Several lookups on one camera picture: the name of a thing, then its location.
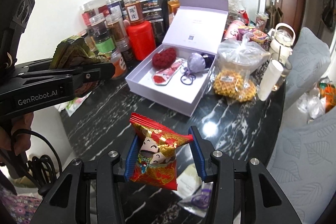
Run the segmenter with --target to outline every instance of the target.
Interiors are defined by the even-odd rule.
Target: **pink can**
[[[229,25],[229,27],[228,27],[225,35],[224,35],[224,39],[229,39],[229,38],[233,38],[233,37],[237,38],[237,36],[238,36],[238,27],[240,27],[240,26],[245,26],[245,24],[243,22],[241,22],[240,20],[233,21]]]

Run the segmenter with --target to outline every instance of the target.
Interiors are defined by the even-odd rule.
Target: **red plastic container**
[[[155,50],[152,25],[148,21],[126,29],[136,60],[142,61]]]

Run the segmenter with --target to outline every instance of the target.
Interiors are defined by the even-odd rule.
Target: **gray chair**
[[[303,224],[334,223],[336,107],[300,128],[283,128],[267,169]]]
[[[286,79],[286,111],[299,97],[311,89],[330,64],[329,47],[318,39],[311,30],[304,27],[288,58],[293,69]]]

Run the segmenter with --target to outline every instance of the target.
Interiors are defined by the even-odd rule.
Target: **black marble table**
[[[241,104],[204,95],[192,117],[186,117],[130,92],[125,80],[117,80],[98,87],[71,117],[65,111],[61,117],[74,152],[84,161],[122,147],[133,130],[130,114],[137,112],[180,134],[196,125],[216,149],[235,159],[256,157],[266,165],[278,136],[284,97],[284,85],[266,102]],[[191,163],[189,145],[178,148],[177,175]],[[178,206],[180,198],[172,191],[134,182],[120,183],[119,188],[127,224],[202,221]]]

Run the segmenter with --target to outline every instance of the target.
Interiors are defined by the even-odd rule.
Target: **black cable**
[[[52,150],[52,152],[54,153],[57,163],[58,163],[58,168],[59,168],[59,173],[62,173],[62,164],[61,164],[61,160],[56,152],[56,150],[53,148],[53,146],[50,144],[50,142],[43,137],[42,135],[40,135],[39,133],[36,133],[34,131],[31,130],[27,130],[27,129],[18,129],[17,131],[14,132],[14,134],[11,136],[11,142],[10,142],[10,146],[11,146],[11,150],[14,152],[14,143],[16,141],[16,136],[19,134],[29,134],[29,135],[33,135],[35,137],[40,138],[41,140],[43,140]],[[8,157],[0,150],[0,155],[12,166],[18,166],[20,168],[20,170],[25,174],[25,176],[31,180],[32,183],[35,184],[35,186],[37,188],[41,188],[43,185],[48,184],[48,183],[55,183],[55,181],[57,180],[56,177],[56,171],[55,171],[55,167],[53,164],[52,159],[48,156],[48,155],[42,155],[40,158],[38,157],[33,157],[32,160],[28,161],[28,170],[32,171],[31,175],[27,169],[26,166],[22,166],[20,165],[18,162],[12,163]]]

